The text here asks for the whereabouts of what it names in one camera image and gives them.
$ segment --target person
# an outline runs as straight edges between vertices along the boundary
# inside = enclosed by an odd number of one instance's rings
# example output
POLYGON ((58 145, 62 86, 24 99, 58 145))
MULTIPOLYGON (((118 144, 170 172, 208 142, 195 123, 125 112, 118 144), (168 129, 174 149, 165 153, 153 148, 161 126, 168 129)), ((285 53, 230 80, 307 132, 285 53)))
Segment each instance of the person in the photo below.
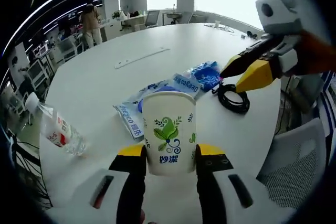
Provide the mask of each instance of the person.
POLYGON ((88 1, 88 4, 84 7, 81 15, 83 23, 83 34, 89 48, 93 47, 93 40, 97 45, 102 43, 102 38, 99 29, 99 13, 97 8, 93 5, 92 1, 88 1))
MULTIPOLYGON (((30 64, 33 64, 33 58, 30 56, 30 64)), ((34 92, 33 85, 30 82, 30 79, 22 73, 23 71, 27 71, 29 69, 29 66, 21 68, 17 63, 17 56, 15 56, 12 59, 12 78, 14 80, 14 83, 16 84, 19 93, 23 97, 25 93, 31 94, 34 92)))

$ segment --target white paper cup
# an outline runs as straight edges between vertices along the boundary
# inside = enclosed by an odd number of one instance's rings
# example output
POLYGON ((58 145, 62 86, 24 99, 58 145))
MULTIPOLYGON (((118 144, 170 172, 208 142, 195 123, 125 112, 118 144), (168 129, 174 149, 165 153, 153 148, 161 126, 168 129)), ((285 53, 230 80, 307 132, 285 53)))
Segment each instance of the white paper cup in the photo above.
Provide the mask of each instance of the white paper cup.
POLYGON ((164 91, 143 99, 144 137, 149 172, 176 175, 195 170, 195 100, 164 91))

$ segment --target desk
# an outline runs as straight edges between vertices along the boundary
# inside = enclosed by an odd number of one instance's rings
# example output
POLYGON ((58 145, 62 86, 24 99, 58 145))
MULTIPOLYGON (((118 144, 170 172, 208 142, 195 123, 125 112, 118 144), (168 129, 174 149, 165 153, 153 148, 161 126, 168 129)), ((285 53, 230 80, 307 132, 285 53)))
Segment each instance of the desk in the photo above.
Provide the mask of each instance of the desk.
MULTIPOLYGON (((60 66, 46 103, 59 109, 89 146, 86 157, 73 157, 40 138, 41 166, 53 205, 64 205, 81 182, 109 167, 121 147, 135 143, 112 105, 204 61, 216 60, 224 66, 255 42, 241 39, 241 34, 204 24, 161 26, 107 41, 60 66), (114 68, 118 61, 157 47, 171 50, 114 68)), ((225 83, 236 83, 239 77, 227 78, 225 83)), ((197 141, 221 147, 235 168, 257 176, 276 128, 280 81, 247 94, 251 106, 243 116, 222 107, 211 92, 201 97, 196 102, 197 141)), ((145 183, 145 223, 202 223, 196 173, 180 177, 148 174, 145 183)))

